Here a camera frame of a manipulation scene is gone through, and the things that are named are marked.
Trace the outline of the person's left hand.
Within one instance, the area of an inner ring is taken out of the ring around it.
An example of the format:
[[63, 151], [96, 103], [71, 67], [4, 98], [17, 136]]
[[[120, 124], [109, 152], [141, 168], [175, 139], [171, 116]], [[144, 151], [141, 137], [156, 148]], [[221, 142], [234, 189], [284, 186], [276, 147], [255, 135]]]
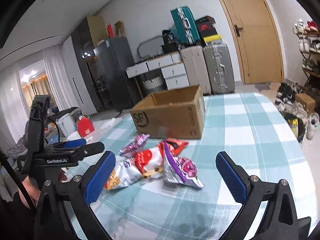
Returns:
[[[63, 171], [59, 173], [58, 181], [67, 181], [67, 176]], [[24, 181], [22, 181], [24, 188], [27, 191], [28, 196], [31, 198], [32, 204], [37, 206], [37, 202], [39, 201], [41, 191], [31, 182], [30, 178], [27, 176]], [[22, 191], [18, 189], [17, 193], [15, 194], [15, 200], [13, 201], [14, 207], [25, 207], [30, 209], [30, 206], [23, 195]]]

